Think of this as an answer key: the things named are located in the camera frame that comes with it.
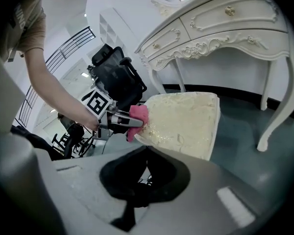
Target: white cabinet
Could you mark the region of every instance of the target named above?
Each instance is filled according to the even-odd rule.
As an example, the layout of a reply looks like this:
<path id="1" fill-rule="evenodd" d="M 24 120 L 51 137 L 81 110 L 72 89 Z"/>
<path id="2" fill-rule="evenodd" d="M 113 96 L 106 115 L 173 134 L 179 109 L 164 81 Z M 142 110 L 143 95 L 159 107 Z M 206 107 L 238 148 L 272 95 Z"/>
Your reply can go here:
<path id="1" fill-rule="evenodd" d="M 266 151 L 272 132 L 294 110 L 294 32 L 272 0 L 192 0 L 157 26 L 136 52 L 148 68 L 153 85 L 164 94 L 157 71 L 171 63 L 184 92 L 180 74 L 183 67 L 178 67 L 176 59 L 198 59 L 223 47 L 237 48 L 255 58 L 268 60 L 262 110 L 267 108 L 276 60 L 286 57 L 288 89 L 257 146 L 259 151 Z"/>
<path id="2" fill-rule="evenodd" d="M 287 32 L 272 0 L 212 0 L 181 16 L 191 39 L 234 29 L 270 29 Z"/>
<path id="3" fill-rule="evenodd" d="M 187 41 L 190 41 L 190 37 L 181 20 L 177 19 L 148 40 L 142 46 L 141 51 L 148 60 L 151 60 Z"/>

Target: beige t-shirt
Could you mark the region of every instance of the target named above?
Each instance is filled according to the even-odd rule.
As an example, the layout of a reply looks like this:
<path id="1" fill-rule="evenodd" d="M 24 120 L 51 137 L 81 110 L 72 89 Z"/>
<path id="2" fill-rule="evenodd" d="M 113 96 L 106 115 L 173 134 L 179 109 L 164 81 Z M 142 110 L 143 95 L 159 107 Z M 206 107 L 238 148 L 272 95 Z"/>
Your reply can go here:
<path id="1" fill-rule="evenodd" d="M 13 15 L 0 39 L 0 57 L 13 60 L 16 50 L 25 53 L 33 48 L 44 48 L 46 15 L 42 0 L 23 0 L 14 8 Z"/>

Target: gray floor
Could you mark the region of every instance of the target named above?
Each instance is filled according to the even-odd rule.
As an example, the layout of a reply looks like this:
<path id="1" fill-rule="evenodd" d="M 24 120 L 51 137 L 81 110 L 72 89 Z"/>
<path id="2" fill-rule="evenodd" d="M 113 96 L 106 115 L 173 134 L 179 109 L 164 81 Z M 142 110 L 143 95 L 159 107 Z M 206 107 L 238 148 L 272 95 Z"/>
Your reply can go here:
<path id="1" fill-rule="evenodd" d="M 257 141 L 273 110 L 259 110 L 254 104 L 220 97 L 221 118 L 210 161 L 250 184 L 270 201 L 282 200 L 294 178 L 294 119 L 287 119 L 269 139 L 267 152 L 256 149 Z M 139 147 L 128 143 L 125 135 L 113 135 L 98 142 L 88 156 Z"/>

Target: table leg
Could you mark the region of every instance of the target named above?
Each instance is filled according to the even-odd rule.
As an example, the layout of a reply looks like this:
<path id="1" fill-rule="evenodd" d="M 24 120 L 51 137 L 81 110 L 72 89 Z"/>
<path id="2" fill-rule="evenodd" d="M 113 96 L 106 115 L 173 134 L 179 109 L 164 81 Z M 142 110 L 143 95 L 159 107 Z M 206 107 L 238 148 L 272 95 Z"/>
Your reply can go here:
<path id="1" fill-rule="evenodd" d="M 268 99 L 270 87 L 272 85 L 276 63 L 277 63 L 276 60 L 268 61 L 268 71 L 267 71 L 267 77 L 265 81 L 265 88 L 264 88 L 263 95 L 261 97 L 261 104 L 260 104 L 260 109 L 262 111 L 264 111 L 267 108 L 267 99 Z"/>
<path id="2" fill-rule="evenodd" d="M 159 78 L 157 76 L 157 72 L 152 68 L 148 68 L 148 73 L 152 84 L 156 87 L 160 94 L 166 94 L 166 90 L 163 87 L 162 83 L 160 83 Z"/>
<path id="3" fill-rule="evenodd" d="M 182 78 L 181 72 L 180 72 L 180 70 L 178 68 L 178 64 L 176 62 L 176 59 L 173 59 L 171 61 L 171 67 L 172 67 L 173 72 L 175 72 L 176 75 L 177 75 L 178 84 L 179 84 L 179 86 L 181 88 L 181 92 L 186 92 L 185 86 L 184 86 L 184 83 L 183 83 L 183 78 Z"/>
<path id="4" fill-rule="evenodd" d="M 292 113 L 294 110 L 294 35 L 289 34 L 290 38 L 290 57 L 287 58 L 289 69 L 289 84 L 282 102 L 270 119 L 267 128 L 260 137 L 257 149 L 266 151 L 268 139 L 272 132 Z"/>

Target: person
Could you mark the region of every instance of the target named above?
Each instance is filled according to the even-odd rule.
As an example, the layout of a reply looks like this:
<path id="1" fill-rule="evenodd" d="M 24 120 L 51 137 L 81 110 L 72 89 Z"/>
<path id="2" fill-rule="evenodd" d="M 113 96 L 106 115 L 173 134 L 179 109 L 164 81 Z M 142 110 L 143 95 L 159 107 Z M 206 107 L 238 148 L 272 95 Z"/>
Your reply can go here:
<path id="1" fill-rule="evenodd" d="M 0 38 L 0 57 L 13 61 L 16 51 L 25 58 L 29 80 L 37 94 L 70 119 L 96 131 L 97 118 L 72 97 L 48 71 L 44 60 L 46 15 L 42 0 L 22 0 L 14 8 Z"/>

